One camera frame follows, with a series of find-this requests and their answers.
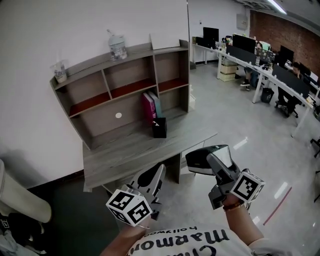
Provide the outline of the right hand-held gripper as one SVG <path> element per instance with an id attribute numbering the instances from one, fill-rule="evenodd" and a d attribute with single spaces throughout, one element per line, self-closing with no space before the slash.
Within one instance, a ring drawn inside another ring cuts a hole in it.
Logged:
<path id="1" fill-rule="evenodd" d="M 234 176 L 238 169 L 231 155 L 227 153 L 210 153 L 206 160 L 214 176 Z M 241 171 L 230 182 L 217 181 L 217 184 L 208 194 L 214 210 L 223 206 L 223 201 L 228 194 L 233 194 L 246 204 L 257 199 L 266 182 L 250 172 L 248 168 Z"/>

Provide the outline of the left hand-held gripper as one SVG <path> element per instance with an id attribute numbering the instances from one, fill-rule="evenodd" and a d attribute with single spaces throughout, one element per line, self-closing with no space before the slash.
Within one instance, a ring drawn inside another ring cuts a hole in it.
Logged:
<path id="1" fill-rule="evenodd" d="M 157 195 L 161 190 L 165 174 L 166 166 L 160 163 L 139 171 L 130 185 L 124 184 L 115 190 L 105 204 L 106 207 L 116 220 L 132 227 L 140 225 L 148 217 L 157 220 L 162 206 L 158 202 Z M 152 195 L 143 194 L 134 187 L 151 187 Z"/>

